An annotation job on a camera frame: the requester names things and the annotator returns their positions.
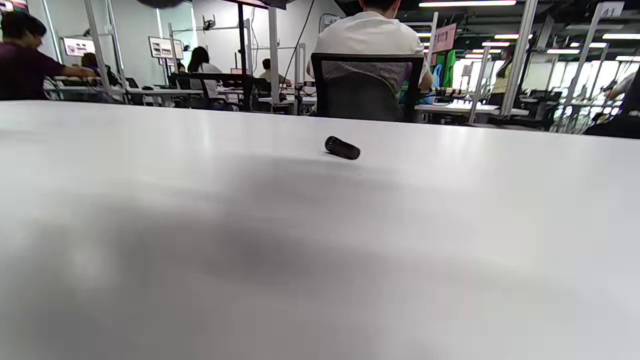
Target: purple shirt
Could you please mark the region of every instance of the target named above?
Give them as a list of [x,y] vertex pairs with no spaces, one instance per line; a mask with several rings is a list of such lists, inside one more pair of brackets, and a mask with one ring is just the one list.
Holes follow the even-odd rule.
[[0,43],[0,100],[46,100],[44,78],[60,76],[64,68],[35,49]]

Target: office room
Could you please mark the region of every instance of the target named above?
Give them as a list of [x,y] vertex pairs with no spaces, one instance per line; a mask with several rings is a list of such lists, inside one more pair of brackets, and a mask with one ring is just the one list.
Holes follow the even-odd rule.
[[637,1],[0,12],[7,359],[640,358]]

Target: person in purple shirt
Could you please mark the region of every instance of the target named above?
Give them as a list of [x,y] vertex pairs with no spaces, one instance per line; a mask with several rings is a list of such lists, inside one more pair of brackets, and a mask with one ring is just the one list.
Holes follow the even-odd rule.
[[95,76],[91,69],[64,66],[38,51],[47,28],[35,17],[7,12],[0,28],[0,100],[46,100],[45,77]]

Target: pink sign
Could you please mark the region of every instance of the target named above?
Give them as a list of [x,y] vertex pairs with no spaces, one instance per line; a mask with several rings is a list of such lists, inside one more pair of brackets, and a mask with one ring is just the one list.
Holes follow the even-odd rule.
[[434,44],[433,52],[438,53],[440,51],[453,49],[453,40],[455,39],[456,24],[437,29],[436,33],[431,37],[431,42]]

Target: ceiling light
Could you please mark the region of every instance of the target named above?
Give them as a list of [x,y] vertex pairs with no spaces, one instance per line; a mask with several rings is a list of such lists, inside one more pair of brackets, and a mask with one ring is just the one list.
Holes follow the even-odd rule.
[[[483,53],[484,49],[473,49],[473,50],[471,50],[471,52],[472,53]],[[502,52],[502,50],[500,50],[500,49],[491,49],[491,50],[489,50],[489,53],[492,53],[492,54],[497,54],[497,53],[501,53],[501,52]]]
[[579,49],[549,49],[547,54],[579,54]]
[[490,1],[444,1],[437,3],[421,3],[421,8],[439,8],[445,6],[509,6],[516,5],[515,0],[490,0]]
[[510,42],[483,42],[482,46],[509,46]]
[[605,34],[602,38],[623,39],[623,40],[639,40],[640,34]]
[[[569,45],[570,47],[579,47],[582,46],[581,43],[579,42],[572,42],[571,45]],[[589,47],[606,47],[607,43],[606,42],[592,42],[589,44]]]
[[520,34],[501,34],[501,35],[495,35],[494,38],[519,38]]
[[616,61],[640,61],[640,56],[618,56]]

